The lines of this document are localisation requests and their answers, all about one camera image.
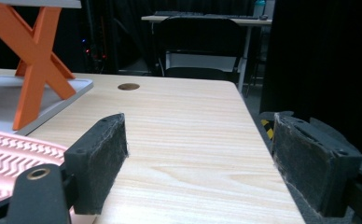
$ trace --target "black curtain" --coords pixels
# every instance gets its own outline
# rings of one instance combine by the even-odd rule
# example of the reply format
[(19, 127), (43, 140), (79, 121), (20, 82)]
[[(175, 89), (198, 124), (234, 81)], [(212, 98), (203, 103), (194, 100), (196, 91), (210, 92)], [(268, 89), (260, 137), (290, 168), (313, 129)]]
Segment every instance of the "black curtain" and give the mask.
[(138, 53), (145, 60), (148, 69), (155, 73), (156, 55), (151, 24), (141, 17), (154, 14), (159, 10), (202, 12), (205, 14), (252, 15), (253, 0), (116, 0), (117, 20), (121, 29), (128, 34)]
[(260, 112), (285, 110), (362, 152), (362, 2), (276, 1)]

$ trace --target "pink textured mat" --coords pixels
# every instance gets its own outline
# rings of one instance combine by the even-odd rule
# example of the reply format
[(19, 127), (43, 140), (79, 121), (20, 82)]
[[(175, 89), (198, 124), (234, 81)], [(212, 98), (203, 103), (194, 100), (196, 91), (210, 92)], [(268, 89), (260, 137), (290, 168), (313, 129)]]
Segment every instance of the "pink textured mat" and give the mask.
[[(66, 147), (37, 139), (0, 132), (0, 201), (12, 195), (16, 177), (26, 169), (44, 163), (62, 164)], [(91, 224), (95, 216), (76, 215), (73, 224)]]

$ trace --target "office chair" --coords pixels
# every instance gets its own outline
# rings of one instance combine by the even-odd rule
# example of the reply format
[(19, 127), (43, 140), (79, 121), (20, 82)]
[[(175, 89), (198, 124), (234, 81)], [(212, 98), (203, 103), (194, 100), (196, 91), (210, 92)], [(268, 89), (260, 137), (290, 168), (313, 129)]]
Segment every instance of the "office chair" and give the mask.
[[(230, 80), (228, 74), (238, 74), (244, 32), (230, 19), (173, 16), (157, 25), (155, 37), (164, 77)], [(174, 63), (175, 53), (184, 61)], [(208, 61), (190, 58), (193, 55), (207, 56)]]

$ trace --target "orange x-shaped stand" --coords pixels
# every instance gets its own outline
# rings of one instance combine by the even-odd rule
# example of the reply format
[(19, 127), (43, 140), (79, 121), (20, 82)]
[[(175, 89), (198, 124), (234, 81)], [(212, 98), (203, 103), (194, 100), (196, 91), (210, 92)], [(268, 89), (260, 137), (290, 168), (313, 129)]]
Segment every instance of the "orange x-shaped stand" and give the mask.
[(0, 3), (0, 38), (21, 58), (16, 76), (24, 77), (13, 129), (38, 118), (45, 84), (63, 100), (76, 93), (75, 78), (52, 52), (61, 7), (41, 7), (34, 29), (11, 6)]

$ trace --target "wooden table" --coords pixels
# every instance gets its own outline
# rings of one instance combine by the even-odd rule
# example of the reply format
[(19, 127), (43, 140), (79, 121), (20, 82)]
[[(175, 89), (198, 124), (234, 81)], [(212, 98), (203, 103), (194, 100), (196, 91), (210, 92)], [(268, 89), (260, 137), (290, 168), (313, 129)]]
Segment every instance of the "wooden table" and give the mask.
[(93, 89), (28, 136), (70, 147), (125, 114), (130, 157), (95, 223), (304, 223), (234, 84), (75, 75)]
[[(144, 16), (141, 18), (142, 21), (150, 21), (150, 22), (161, 22), (163, 20), (165, 20), (166, 16)], [(236, 22), (237, 24), (239, 24), (240, 26), (245, 26), (247, 28), (247, 31), (245, 33), (245, 41), (244, 41), (244, 51), (243, 51), (243, 58), (242, 61), (240, 63), (239, 66), (239, 70), (240, 70), (240, 75), (239, 75), (239, 82), (237, 84), (237, 89), (239, 90), (240, 93), (242, 93), (243, 90), (243, 84), (244, 84), (244, 76), (245, 76), (245, 71), (247, 68), (247, 62), (248, 62), (248, 51), (250, 49), (250, 44), (251, 44), (251, 33), (252, 33), (252, 28), (253, 27), (257, 27), (257, 26), (272, 26), (272, 20), (266, 20), (266, 21), (261, 21), (261, 20), (246, 20), (246, 19), (231, 19), (234, 22)]]

